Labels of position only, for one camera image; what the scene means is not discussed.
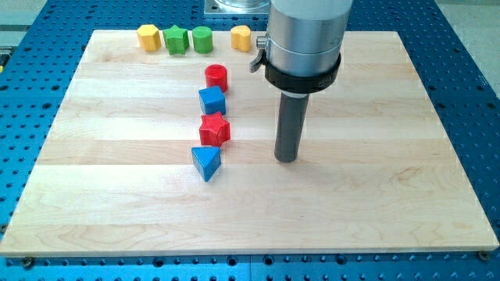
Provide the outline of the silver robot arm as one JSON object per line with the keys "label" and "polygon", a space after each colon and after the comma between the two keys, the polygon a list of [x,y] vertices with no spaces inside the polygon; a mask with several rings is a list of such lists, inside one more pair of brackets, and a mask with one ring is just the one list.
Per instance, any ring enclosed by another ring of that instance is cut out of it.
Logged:
{"label": "silver robot arm", "polygon": [[317,76],[338,60],[352,0],[272,0],[266,56],[292,76]]}

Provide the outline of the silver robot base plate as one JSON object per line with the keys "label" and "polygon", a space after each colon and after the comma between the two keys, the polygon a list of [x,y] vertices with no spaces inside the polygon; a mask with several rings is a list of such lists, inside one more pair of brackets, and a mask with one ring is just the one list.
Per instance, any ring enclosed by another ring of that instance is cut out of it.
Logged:
{"label": "silver robot base plate", "polygon": [[206,16],[267,15],[270,0],[203,0]]}

